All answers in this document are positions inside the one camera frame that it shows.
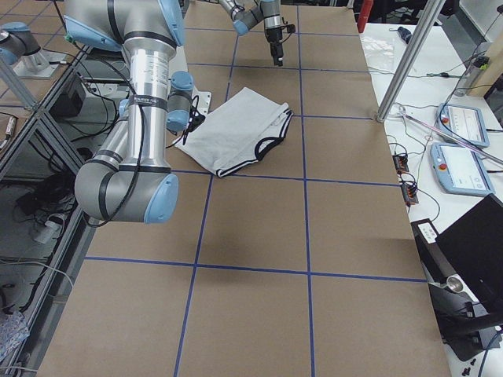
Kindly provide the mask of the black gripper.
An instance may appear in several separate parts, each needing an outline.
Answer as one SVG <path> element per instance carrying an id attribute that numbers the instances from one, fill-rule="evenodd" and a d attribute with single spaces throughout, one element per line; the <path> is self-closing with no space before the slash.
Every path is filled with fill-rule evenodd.
<path id="1" fill-rule="evenodd" d="M 296 32 L 296 26 L 286 22 L 280 15 L 268 16 L 264 19 L 264 33 L 270 44 L 270 53 L 275 66 L 283 65 L 283 30 L 286 30 L 289 38 Z"/>

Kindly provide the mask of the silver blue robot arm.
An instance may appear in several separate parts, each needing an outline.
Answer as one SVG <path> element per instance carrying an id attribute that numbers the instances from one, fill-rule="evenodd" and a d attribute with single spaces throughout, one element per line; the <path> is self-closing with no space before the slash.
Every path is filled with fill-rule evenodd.
<path id="1" fill-rule="evenodd" d="M 284 42 L 296 32 L 296 26 L 288 23 L 281 15 L 281 2 L 276 0 L 255 1 L 246 9 L 236 1 L 217 1 L 227 12 L 233 28 L 239 36 L 246 35 L 252 28 L 263 22 L 264 35 L 270 46 L 270 54 L 275 66 L 282 67 Z"/>
<path id="2" fill-rule="evenodd" d="M 80 168 L 75 197 L 91 218 L 162 223 L 178 199 L 178 177 L 165 160 L 166 132 L 189 125 L 193 78 L 169 72 L 185 43 L 177 1 L 68 1 L 69 36 L 120 52 L 129 65 L 124 113 L 101 148 Z"/>

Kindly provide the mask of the background silver blue robot arm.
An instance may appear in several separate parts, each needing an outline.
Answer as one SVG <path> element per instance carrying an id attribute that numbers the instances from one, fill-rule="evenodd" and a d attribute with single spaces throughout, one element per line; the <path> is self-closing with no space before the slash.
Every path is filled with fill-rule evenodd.
<path id="1" fill-rule="evenodd" d="M 21 57 L 36 54 L 41 47 L 23 22 L 15 21 L 1 26 L 1 60 L 8 65 L 15 64 Z"/>

